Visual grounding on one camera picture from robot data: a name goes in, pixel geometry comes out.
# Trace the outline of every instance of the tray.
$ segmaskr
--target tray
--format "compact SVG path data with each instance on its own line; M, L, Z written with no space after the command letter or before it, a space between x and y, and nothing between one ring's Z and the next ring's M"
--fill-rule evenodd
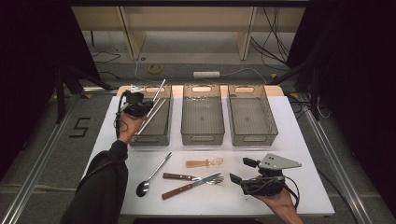
M271 146L278 134L263 85L229 86L228 109L234 146Z
M221 145L224 119L219 85L183 86L183 145Z
M152 100L160 86L138 86L144 89L144 101ZM147 127L130 142L131 146L168 146L170 142L171 118L173 107L172 86L165 85L157 96L158 103L151 109L153 115Z

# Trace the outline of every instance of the white power strip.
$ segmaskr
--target white power strip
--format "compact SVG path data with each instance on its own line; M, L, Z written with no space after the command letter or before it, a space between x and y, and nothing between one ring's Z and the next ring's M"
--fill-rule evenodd
M194 72L195 78L220 77L220 72Z

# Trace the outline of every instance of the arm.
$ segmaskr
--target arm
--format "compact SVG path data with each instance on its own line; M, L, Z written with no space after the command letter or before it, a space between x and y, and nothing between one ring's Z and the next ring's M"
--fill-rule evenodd
M110 161L121 162L95 173L81 185L61 223L118 223L128 181L128 169L122 159L127 157L127 146L145 118L121 113L119 139L109 151L92 159L87 174Z
M269 208L278 216L283 222L287 224L301 224L303 221L297 214L294 208L293 201L286 189L282 189L280 193L274 196L253 195L253 197L267 204Z

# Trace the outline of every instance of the wooden handle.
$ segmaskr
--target wooden handle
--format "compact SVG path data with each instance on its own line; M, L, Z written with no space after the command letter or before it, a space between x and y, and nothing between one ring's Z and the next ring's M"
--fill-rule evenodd
M191 175L175 175L169 173L163 173L163 178L170 178L170 179L187 179L192 180L193 177Z
M186 161L187 168L198 167L198 166L208 166L210 164L209 160L206 161Z
M183 186L181 188L173 189L171 191L168 191L168 192L163 194L163 200L168 199L168 198L170 198L172 196L175 196L175 195L177 195L177 194L179 194L181 192L184 192L184 191L186 191L188 189L191 189L191 188L192 188L192 185L189 184L189 185L185 185L185 186Z

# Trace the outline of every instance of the black long-sleeve shirt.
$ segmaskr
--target black long-sleeve shirt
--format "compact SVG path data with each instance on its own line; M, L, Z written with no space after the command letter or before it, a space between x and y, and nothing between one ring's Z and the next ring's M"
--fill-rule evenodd
M121 141L112 144L91 161L87 174L97 167L127 156L128 147ZM118 223L128 181L125 162L118 162L92 175L78 190L61 223Z

